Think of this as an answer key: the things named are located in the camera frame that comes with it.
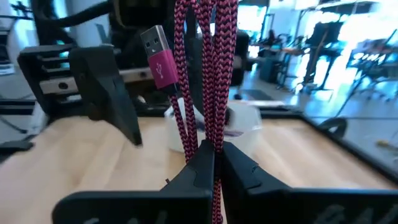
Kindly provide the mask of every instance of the usb symbol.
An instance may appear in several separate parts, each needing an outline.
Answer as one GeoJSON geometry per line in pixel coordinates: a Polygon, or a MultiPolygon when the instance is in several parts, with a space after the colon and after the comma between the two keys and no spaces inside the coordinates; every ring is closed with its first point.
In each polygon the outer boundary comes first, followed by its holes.
{"type": "Polygon", "coordinates": [[[159,63],[156,63],[156,72],[160,75],[160,78],[163,79],[163,75],[162,75],[162,65],[159,63]]]}

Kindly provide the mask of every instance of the usb-a connector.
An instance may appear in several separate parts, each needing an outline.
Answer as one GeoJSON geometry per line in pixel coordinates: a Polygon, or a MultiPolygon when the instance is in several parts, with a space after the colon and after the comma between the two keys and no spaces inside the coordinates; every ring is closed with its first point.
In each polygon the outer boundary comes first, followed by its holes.
{"type": "Polygon", "coordinates": [[[141,34],[141,39],[148,55],[148,63],[155,79],[156,87],[174,94],[176,91],[175,84],[178,82],[177,66],[167,43],[163,27],[154,26],[150,28],[141,34]]]}
{"type": "Polygon", "coordinates": [[[169,49],[169,44],[167,43],[167,38],[162,26],[157,25],[143,32],[141,34],[141,39],[148,57],[169,49]]]}

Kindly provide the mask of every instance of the braided cable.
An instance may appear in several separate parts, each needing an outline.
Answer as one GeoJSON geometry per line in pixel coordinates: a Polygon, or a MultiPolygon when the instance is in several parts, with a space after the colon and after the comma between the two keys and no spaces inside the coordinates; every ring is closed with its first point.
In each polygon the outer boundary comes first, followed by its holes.
{"type": "Polygon", "coordinates": [[[193,101],[189,91],[187,62],[185,60],[183,39],[184,22],[189,4],[189,0],[177,0],[174,8],[174,60],[177,65],[178,82],[184,99],[188,133],[187,141],[190,142],[191,145],[191,148],[188,150],[188,159],[193,156],[192,151],[196,151],[198,148],[196,121],[195,114],[193,112],[193,101]]]}
{"type": "Polygon", "coordinates": [[[175,95],[170,96],[170,103],[174,110],[175,120],[177,122],[178,131],[180,133],[181,142],[184,148],[185,162],[188,162],[192,153],[190,150],[191,145],[188,143],[187,132],[185,130],[184,121],[181,115],[180,107],[178,105],[178,99],[175,95]]]}
{"type": "MultiPolygon", "coordinates": [[[[184,144],[185,159],[189,161],[197,150],[197,132],[193,104],[189,92],[187,64],[183,42],[183,25],[187,8],[191,6],[203,34],[202,74],[203,74],[203,107],[205,111],[206,138],[215,145],[217,155],[223,149],[223,131],[229,85],[233,71],[233,58],[236,46],[237,0],[177,0],[175,3],[174,57],[177,64],[179,84],[185,103],[188,136],[181,114],[176,115],[178,129],[184,144]],[[216,32],[211,38],[210,19],[216,6],[216,32]]],[[[179,111],[176,98],[170,99],[175,111],[179,111]]],[[[221,179],[219,156],[216,156],[215,184],[213,189],[212,222],[223,222],[221,215],[221,179]]]]}

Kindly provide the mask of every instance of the desk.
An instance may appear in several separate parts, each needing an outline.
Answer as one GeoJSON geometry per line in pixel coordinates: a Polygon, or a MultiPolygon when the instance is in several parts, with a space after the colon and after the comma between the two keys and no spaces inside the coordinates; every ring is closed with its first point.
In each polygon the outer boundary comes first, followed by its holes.
{"type": "Polygon", "coordinates": [[[291,54],[294,56],[300,56],[300,55],[304,54],[303,50],[293,48],[293,47],[284,47],[282,49],[273,49],[273,48],[269,47],[268,45],[264,45],[264,44],[260,44],[260,43],[251,44],[250,46],[260,47],[261,48],[260,50],[268,50],[268,51],[274,52],[274,53],[283,52],[283,53],[291,54]]]}
{"type": "MultiPolygon", "coordinates": [[[[293,187],[394,189],[395,185],[296,120],[264,120],[253,159],[293,187]]],[[[0,165],[2,224],[49,224],[54,205],[81,190],[158,190],[184,156],[165,148],[163,118],[140,118],[134,147],[104,121],[65,118],[33,139],[35,147],[0,165]]]]}

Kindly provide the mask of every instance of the white plastic container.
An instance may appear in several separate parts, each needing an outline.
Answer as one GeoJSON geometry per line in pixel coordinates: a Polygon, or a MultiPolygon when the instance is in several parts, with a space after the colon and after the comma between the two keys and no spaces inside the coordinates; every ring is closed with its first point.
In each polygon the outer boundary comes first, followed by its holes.
{"type": "MultiPolygon", "coordinates": [[[[178,100],[182,117],[185,120],[185,110],[183,99],[178,100]]],[[[254,106],[245,103],[229,102],[228,107],[232,109],[229,126],[224,129],[224,141],[233,143],[238,149],[242,150],[247,156],[251,156],[256,149],[256,143],[262,130],[261,116],[259,110],[254,106]]],[[[204,117],[194,108],[196,120],[204,123],[204,117]]],[[[169,149],[183,152],[183,146],[180,139],[177,123],[170,107],[165,112],[167,128],[167,145],[169,149]]],[[[204,130],[198,130],[198,145],[205,139],[204,130]]]]}

